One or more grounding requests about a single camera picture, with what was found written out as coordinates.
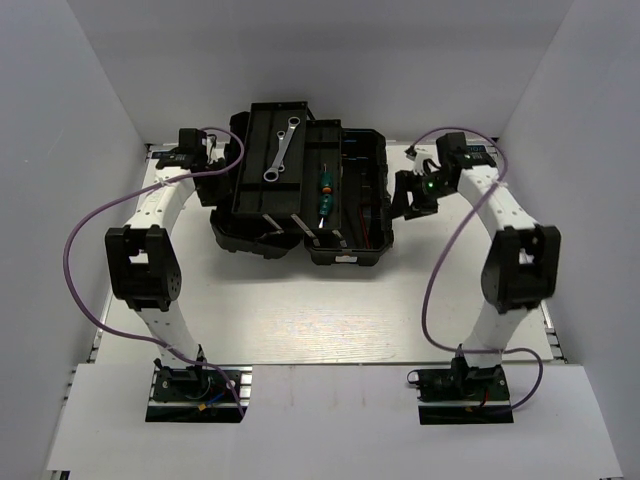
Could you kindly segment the large silver ratchet wrench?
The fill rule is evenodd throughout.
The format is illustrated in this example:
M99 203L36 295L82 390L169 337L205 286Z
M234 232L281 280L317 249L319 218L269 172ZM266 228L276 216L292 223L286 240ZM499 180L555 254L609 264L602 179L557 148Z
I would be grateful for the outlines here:
M270 167L263 173L264 181L269 183L276 182L279 179L280 174L284 172L284 159L291 140L300 123L301 120L299 117L290 117L288 119L287 128L277 132L278 150Z

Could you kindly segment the black plastic toolbox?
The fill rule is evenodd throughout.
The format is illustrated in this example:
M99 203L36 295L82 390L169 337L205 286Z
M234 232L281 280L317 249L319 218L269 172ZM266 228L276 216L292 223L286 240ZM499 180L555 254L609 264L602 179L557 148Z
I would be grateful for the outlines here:
M276 182L263 180L278 150L277 132L290 117L301 123ZM217 244L232 253L280 259L298 245L317 265L340 262L373 266L392 246L394 234L387 190L386 139L374 129L347 128L338 119L316 119L307 102L254 103L229 120L245 146L236 167L235 191L210 213ZM333 208L318 227L320 175L333 177ZM364 248L361 206L371 249Z

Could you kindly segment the small silver ratchet wrench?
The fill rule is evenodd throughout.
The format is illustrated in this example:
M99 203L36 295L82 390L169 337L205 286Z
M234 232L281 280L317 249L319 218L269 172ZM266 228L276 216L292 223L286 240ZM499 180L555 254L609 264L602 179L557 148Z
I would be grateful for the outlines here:
M286 155L286 150L289 146L290 135L289 131L279 131L277 133L278 137L278 151L276 154L276 158L274 159L274 165L276 167L277 172L282 172L284 170L283 162L284 156Z

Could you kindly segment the small green stubby screwdriver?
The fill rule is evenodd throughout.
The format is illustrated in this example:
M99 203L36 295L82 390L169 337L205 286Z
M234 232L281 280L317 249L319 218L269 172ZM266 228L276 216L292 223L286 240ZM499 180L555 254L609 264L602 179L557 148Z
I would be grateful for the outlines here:
M324 193L320 196L319 208L318 208L318 216L319 223L318 227L322 229L324 227L325 220L331 213L333 208L333 195L329 193Z

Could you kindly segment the green screwdriver orange cap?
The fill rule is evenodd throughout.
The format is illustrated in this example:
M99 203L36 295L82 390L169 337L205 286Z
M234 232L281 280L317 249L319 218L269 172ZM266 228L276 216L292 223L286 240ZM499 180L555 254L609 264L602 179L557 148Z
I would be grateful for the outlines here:
M327 165L324 164L320 175L320 191L323 195L333 193L333 177Z

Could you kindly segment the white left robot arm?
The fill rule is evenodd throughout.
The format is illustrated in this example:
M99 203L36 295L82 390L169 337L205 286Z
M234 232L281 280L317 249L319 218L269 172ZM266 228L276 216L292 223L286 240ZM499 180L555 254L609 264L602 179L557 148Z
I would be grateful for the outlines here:
M189 332L178 303L181 269L171 232L187 200L203 177L193 174L220 169L210 160L209 129L183 128L178 145L161 154L152 182L132 217L105 235L114 296L126 303L159 343L160 367L178 370L177 387L199 399L211 387L211 374L201 346Z

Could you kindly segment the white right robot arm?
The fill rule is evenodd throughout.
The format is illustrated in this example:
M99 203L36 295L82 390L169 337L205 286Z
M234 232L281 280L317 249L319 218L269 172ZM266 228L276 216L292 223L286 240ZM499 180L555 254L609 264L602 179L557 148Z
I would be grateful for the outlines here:
M508 161L494 141L472 146L467 130L434 130L436 153L411 144L405 151L411 170L395 175L393 217L406 220L437 213L440 199L458 194L471 206L463 218L481 221L491 245L480 276L484 303L465 341L453 348L466 364L453 371L451 384L461 397L484 391L484 370L497 368L508 343L529 311L556 289L561 234L543 225L518 203L504 181Z

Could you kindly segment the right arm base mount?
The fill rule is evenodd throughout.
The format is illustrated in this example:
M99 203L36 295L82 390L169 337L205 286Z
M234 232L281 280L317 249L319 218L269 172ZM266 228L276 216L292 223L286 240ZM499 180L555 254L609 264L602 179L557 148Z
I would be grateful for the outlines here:
M417 391L419 422L423 426L512 424L511 397L501 366L492 369L414 369L407 383Z

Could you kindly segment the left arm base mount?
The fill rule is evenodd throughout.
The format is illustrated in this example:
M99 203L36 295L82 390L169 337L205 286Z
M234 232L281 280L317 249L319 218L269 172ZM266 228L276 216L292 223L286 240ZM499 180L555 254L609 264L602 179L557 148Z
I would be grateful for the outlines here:
M247 412L253 369L223 367L216 370L169 370L156 367L151 380L147 423L238 424Z

